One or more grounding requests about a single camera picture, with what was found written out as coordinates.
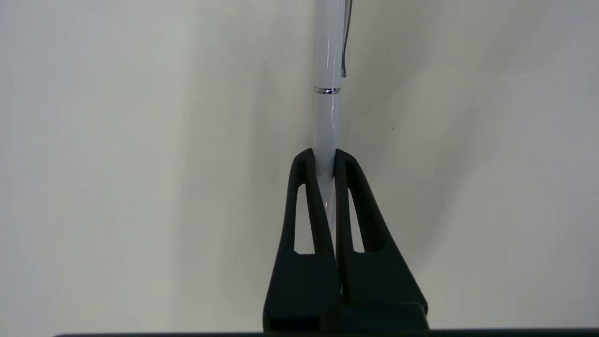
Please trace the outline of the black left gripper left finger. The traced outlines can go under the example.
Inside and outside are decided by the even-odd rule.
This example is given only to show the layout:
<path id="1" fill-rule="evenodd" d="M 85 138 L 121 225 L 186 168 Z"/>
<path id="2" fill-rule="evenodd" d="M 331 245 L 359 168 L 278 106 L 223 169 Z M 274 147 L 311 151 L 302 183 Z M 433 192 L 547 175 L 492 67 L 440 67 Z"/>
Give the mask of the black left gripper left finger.
<path id="1" fill-rule="evenodd" d="M 295 251 L 297 198 L 306 188 L 313 254 Z M 321 331 L 321 317 L 342 301 L 335 252 L 308 148 L 293 159 L 276 260 L 263 307 L 264 331 Z"/>

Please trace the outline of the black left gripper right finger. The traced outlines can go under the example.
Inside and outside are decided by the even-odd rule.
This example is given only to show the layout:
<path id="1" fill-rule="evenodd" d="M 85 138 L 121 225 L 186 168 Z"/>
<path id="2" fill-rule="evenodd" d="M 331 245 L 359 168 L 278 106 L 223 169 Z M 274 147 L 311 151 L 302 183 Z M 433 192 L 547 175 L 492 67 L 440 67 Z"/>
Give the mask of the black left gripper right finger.
<path id="1" fill-rule="evenodd" d="M 358 161 L 335 155 L 336 259 L 342 331 L 428 330 L 428 303 L 407 266 Z"/>

